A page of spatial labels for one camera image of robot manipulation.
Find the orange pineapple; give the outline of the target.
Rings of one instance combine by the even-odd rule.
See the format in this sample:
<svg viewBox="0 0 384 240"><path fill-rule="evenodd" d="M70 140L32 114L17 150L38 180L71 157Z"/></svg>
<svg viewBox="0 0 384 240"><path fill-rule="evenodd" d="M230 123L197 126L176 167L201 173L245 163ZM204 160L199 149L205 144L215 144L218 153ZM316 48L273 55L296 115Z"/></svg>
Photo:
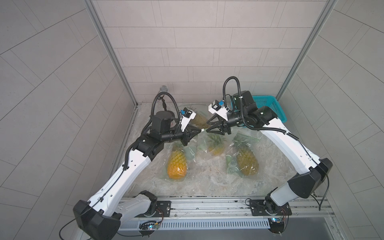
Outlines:
<svg viewBox="0 0 384 240"><path fill-rule="evenodd" d="M218 156L225 150L225 138L222 135L208 134L208 152L212 156Z"/></svg>

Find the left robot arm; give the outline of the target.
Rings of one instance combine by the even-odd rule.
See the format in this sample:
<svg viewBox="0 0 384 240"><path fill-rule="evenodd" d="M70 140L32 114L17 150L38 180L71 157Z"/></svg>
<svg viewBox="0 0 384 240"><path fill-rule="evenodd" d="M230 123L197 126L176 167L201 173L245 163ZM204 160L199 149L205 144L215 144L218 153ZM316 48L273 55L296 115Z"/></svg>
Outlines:
<svg viewBox="0 0 384 240"><path fill-rule="evenodd" d="M159 111L152 115L142 134L128 147L123 164L88 201L80 200L74 206L78 227L94 240L111 240L123 221L138 215L153 216L157 206L154 194L142 191L132 200L122 203L121 199L165 143L180 141L187 146L201 132L190 123L195 117L188 108L177 114Z"/></svg>

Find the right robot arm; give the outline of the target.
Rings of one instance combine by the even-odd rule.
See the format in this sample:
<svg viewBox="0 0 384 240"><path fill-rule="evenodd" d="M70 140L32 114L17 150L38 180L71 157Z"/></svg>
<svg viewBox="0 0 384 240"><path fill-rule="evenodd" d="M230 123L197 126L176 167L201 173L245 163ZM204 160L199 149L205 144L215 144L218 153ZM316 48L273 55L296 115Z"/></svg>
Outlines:
<svg viewBox="0 0 384 240"><path fill-rule="evenodd" d="M235 94L231 105L234 108L232 112L225 101L215 100L208 106L217 122L207 132L231 134L233 127L241 126L260 131L282 151L297 171L287 183L265 197L262 206L268 214L276 215L280 207L297 198L307 199L328 180L333 163L327 158L320 159L306 148L271 108L258 107L249 91Z"/></svg>

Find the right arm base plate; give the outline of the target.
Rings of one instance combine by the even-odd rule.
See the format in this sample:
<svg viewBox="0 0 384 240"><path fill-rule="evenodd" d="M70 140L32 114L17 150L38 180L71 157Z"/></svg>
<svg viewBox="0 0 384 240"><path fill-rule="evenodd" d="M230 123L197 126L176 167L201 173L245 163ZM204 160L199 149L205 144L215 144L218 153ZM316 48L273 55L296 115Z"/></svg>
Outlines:
<svg viewBox="0 0 384 240"><path fill-rule="evenodd" d="M251 209L252 216L291 216L289 203L279 207L273 202L264 199L246 199L245 204Z"/></svg>

